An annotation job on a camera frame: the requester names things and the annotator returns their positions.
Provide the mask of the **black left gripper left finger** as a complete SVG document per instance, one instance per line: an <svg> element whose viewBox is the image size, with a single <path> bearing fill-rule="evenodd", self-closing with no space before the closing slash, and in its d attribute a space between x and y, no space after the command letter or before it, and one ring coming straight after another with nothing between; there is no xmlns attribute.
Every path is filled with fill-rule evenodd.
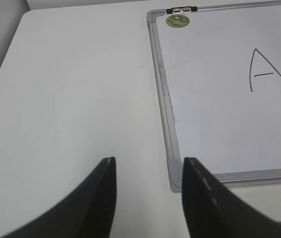
<svg viewBox="0 0 281 238"><path fill-rule="evenodd" d="M116 208L116 160L102 159L66 198L7 238L108 238Z"/></svg>

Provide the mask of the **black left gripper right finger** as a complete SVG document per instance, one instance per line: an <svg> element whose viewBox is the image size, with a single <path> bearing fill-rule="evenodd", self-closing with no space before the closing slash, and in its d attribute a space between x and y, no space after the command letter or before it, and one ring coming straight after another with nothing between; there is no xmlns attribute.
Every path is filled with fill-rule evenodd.
<svg viewBox="0 0 281 238"><path fill-rule="evenodd" d="M196 158L185 158L182 208L192 238L281 238L281 223L245 203Z"/></svg>

